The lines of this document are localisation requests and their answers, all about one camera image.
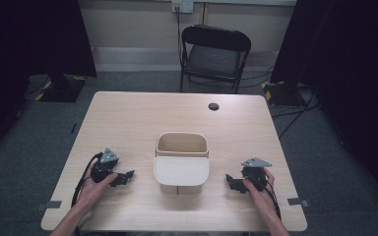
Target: beige basket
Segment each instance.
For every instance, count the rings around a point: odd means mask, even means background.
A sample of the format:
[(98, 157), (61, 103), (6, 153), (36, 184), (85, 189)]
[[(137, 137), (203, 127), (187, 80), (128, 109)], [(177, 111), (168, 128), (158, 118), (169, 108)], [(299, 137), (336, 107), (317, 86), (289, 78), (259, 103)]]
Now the beige basket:
[(170, 132), (156, 146), (155, 177), (166, 193), (196, 194), (210, 173), (207, 139), (200, 134)]

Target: wall outlet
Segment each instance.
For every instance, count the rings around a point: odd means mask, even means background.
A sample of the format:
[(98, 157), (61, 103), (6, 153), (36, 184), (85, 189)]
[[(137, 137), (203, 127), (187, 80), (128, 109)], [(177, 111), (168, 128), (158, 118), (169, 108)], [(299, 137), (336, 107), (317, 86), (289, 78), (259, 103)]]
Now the wall outlet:
[(193, 13), (193, 2), (172, 1), (171, 12), (176, 12), (176, 8), (179, 9), (179, 13)]
[(172, 1), (171, 2), (171, 12), (176, 12), (176, 8), (179, 9), (179, 12), (182, 13), (182, 1)]

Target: wooden table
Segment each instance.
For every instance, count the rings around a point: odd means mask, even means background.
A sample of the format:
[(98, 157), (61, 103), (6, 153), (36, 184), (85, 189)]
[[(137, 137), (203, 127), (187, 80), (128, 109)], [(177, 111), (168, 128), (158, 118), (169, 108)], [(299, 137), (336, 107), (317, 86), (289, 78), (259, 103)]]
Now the wooden table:
[[(217, 111), (209, 109), (215, 102)], [(165, 194), (154, 176), (155, 148), (165, 132), (204, 135), (210, 175), (196, 195)], [(241, 162), (260, 157), (273, 164), (275, 191), (289, 231), (307, 227), (266, 101), (258, 95), (101, 91), (95, 94), (41, 222), (53, 230), (68, 212), (75, 187), (96, 153), (120, 156), (114, 171), (135, 175), (125, 186), (108, 187), (82, 224), (94, 231), (266, 231), (248, 194), (229, 190), (225, 174), (241, 178)]]

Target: handheld controller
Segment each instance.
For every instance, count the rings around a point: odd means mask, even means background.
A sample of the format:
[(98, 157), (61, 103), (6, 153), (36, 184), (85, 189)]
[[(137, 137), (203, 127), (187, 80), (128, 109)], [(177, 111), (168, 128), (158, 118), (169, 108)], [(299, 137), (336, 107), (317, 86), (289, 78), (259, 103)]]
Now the handheld controller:
[[(244, 166), (241, 170), (242, 177), (250, 180), (254, 187), (262, 192), (267, 186), (264, 167), (272, 166), (272, 164), (257, 157), (253, 157), (243, 161), (241, 165)], [(234, 179), (229, 175), (225, 175), (225, 177), (231, 190), (239, 191), (241, 194), (245, 194), (248, 191), (242, 183), (242, 179)]]
[[(97, 162), (94, 164), (94, 168), (92, 168), (91, 176), (96, 183), (104, 180), (106, 176), (114, 173), (112, 168), (118, 163), (119, 156), (115, 154), (109, 148), (106, 148), (105, 151), (100, 153), (97, 157)], [(114, 181), (110, 183), (111, 187), (115, 187), (117, 185), (126, 185), (128, 180), (133, 177), (134, 170), (128, 171), (125, 174), (117, 173), (118, 176)]]

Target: human hand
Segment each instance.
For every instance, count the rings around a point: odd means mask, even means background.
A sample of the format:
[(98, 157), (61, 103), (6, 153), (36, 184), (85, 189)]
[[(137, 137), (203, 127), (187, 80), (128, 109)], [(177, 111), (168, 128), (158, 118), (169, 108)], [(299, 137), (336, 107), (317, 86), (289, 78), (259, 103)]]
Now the human hand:
[[(266, 186), (266, 188), (267, 190), (269, 190), (269, 193), (273, 193), (272, 186), (274, 186), (275, 177), (266, 168), (265, 173), (269, 181), (269, 184)], [(284, 227), (284, 224), (282, 223), (281, 219), (278, 217), (275, 204), (269, 193), (266, 190), (259, 192), (256, 189), (256, 187), (254, 187), (253, 183), (251, 183), (251, 181), (248, 179), (243, 179), (242, 182), (244, 186), (248, 189), (248, 192), (250, 192), (250, 196), (253, 200), (254, 206), (257, 210), (259, 210), (260, 215), (262, 216), (263, 220), (269, 228), (270, 234), (272, 236), (288, 236), (289, 233)]]
[(88, 169), (85, 175), (85, 182), (82, 185), (81, 193), (75, 206), (82, 207), (84, 213), (88, 213), (94, 207), (102, 195), (103, 190), (118, 176), (116, 173), (112, 173), (99, 183), (96, 183), (91, 177), (91, 171), (94, 168), (94, 163)]
[[(264, 170), (270, 185), (273, 186), (275, 183), (275, 177), (270, 173), (268, 169), (264, 168)], [(253, 183), (248, 179), (243, 179), (243, 184), (248, 189), (248, 192), (250, 192), (250, 196), (253, 200), (254, 206), (257, 210), (259, 210), (259, 213), (262, 216), (276, 213), (273, 200), (271, 199), (266, 190), (259, 192), (256, 189), (256, 187), (254, 187)], [(266, 188), (272, 193), (273, 189), (270, 185), (268, 184)]]

